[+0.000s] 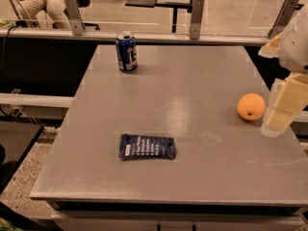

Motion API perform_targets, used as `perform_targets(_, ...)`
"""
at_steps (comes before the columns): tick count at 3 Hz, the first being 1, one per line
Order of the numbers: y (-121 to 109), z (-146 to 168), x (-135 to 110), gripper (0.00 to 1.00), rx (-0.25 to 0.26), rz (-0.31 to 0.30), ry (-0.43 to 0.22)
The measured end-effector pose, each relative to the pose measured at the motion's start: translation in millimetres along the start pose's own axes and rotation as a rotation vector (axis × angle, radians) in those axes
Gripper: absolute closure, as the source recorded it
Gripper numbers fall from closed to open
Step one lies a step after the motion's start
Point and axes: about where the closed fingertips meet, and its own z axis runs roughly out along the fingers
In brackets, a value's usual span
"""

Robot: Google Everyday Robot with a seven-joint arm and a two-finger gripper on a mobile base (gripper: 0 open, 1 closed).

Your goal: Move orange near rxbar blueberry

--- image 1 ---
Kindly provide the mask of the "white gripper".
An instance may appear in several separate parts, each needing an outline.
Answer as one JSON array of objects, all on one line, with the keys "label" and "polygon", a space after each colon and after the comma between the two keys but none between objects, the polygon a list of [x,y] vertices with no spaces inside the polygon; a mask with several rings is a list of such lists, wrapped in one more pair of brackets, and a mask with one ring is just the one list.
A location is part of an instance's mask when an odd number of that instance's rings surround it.
[{"label": "white gripper", "polygon": [[279,58],[292,72],[271,86],[261,133],[268,138],[282,135],[308,105],[308,5],[304,5],[283,30],[262,46],[258,55]]}]

